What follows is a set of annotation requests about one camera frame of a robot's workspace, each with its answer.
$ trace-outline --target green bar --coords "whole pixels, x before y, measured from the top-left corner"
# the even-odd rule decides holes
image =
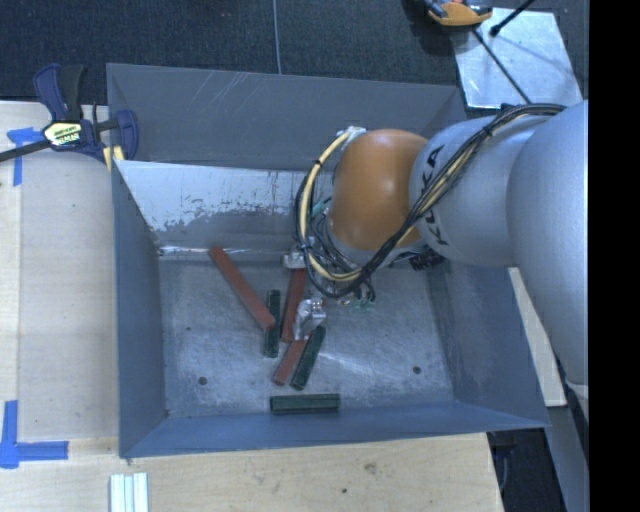
[[[274,325],[264,333],[264,344],[262,346],[262,355],[265,357],[278,357],[280,350],[280,290],[270,290],[267,294],[267,308],[276,319]]]
[[[291,377],[292,388],[301,390],[307,385],[313,366],[316,364],[318,352],[320,352],[320,347],[322,347],[322,342],[324,341],[324,335],[326,332],[327,330],[319,325],[311,333],[311,338],[304,347],[304,352],[302,352],[302,355],[300,356],[298,367],[296,368],[293,377]]]
[[[311,412],[337,412],[340,408],[340,395],[325,393],[318,395],[272,396],[273,414],[300,414]]]

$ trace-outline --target metal rod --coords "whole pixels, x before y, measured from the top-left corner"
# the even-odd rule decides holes
[[[507,71],[507,69],[502,65],[502,62],[500,62],[500,60],[498,59],[498,57],[496,56],[495,53],[493,53],[493,51],[491,50],[491,48],[489,48],[489,46],[487,45],[487,43],[485,42],[484,38],[482,37],[482,35],[478,32],[478,29],[473,29],[472,30],[473,34],[476,36],[476,39],[478,39],[478,41],[480,41],[480,44],[482,46],[484,46],[484,49],[487,50],[487,53],[491,56],[491,58],[493,59],[493,61],[498,65],[498,67],[500,68],[500,70],[504,73],[504,76],[507,77],[507,79],[509,80],[509,82],[511,82],[511,85],[513,85],[516,88],[516,91],[518,91],[518,94],[520,94],[520,96],[522,96],[524,98],[524,100],[527,103],[531,103],[531,100],[529,99],[529,97],[524,93],[524,91],[520,88],[520,86],[516,83],[516,81],[513,79],[513,77],[509,74],[509,72]]]
[[[505,19],[503,19],[500,23],[498,23],[497,25],[494,25],[493,27],[491,27],[491,30],[489,30],[489,34],[491,34],[492,37],[497,36],[498,32],[500,32],[505,27],[505,25],[507,25],[513,18],[518,16],[522,11],[524,11],[527,7],[529,7],[535,1],[536,0],[527,0],[520,7],[518,7],[515,11],[513,11],[511,14],[509,14],[509,16],[507,16]]]

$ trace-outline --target yellow cable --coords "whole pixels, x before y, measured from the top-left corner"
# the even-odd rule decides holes
[[[307,234],[307,212],[309,210],[309,201],[311,197],[311,190],[313,188],[313,183],[320,172],[322,165],[326,162],[326,160],[331,156],[331,154],[351,135],[350,132],[345,132],[342,135],[336,137],[336,139],[329,145],[327,149],[322,153],[320,158],[318,158],[318,162],[311,168],[309,171],[309,175],[307,178],[307,183],[302,191],[302,196],[300,198],[300,211],[298,212],[298,218],[300,223],[300,233],[302,238],[306,238]],[[309,254],[309,263],[313,267],[313,269],[318,272],[325,279],[329,279],[331,281],[352,281],[356,279],[360,275],[360,270],[354,270],[352,272],[348,272],[345,274],[334,274],[325,269],[318,260],[312,255]]]
[[[425,205],[420,209],[420,213],[426,213],[440,197],[443,195],[443,188],[447,184],[447,179],[458,172],[468,161],[469,157],[474,151],[474,147],[467,149],[458,159],[452,164],[449,170],[440,176],[433,184],[433,187],[429,191],[429,194],[425,197]]]

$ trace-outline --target wooden block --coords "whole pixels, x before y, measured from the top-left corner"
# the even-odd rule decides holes
[[[276,325],[276,319],[233,264],[222,247],[213,247],[209,256],[258,325],[265,331]]]
[[[279,386],[284,386],[289,380],[289,375],[293,372],[293,369],[298,365],[300,356],[304,351],[304,347],[307,345],[307,340],[295,340],[291,342],[287,352],[285,353],[280,365],[273,376],[273,382]]]
[[[284,303],[284,314],[282,315],[282,330],[280,331],[280,339],[285,343],[294,341],[293,324],[296,321],[298,304],[302,301],[306,282],[306,269],[297,268],[291,271],[289,288]]]

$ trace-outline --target wire harness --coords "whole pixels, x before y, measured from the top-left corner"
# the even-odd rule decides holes
[[[371,276],[398,247],[409,230],[455,186],[464,175],[468,163],[484,142],[508,124],[525,116],[553,116],[565,109],[562,105],[535,103],[503,105],[500,113],[467,139],[444,164],[439,174],[413,204],[402,226],[371,257],[365,265],[345,258],[325,235],[326,209],[330,198],[314,203],[314,185],[327,159],[339,147],[353,138],[353,127],[338,132],[302,181],[295,201],[296,238],[304,255],[311,283],[329,298],[353,294],[360,301],[375,301]]]

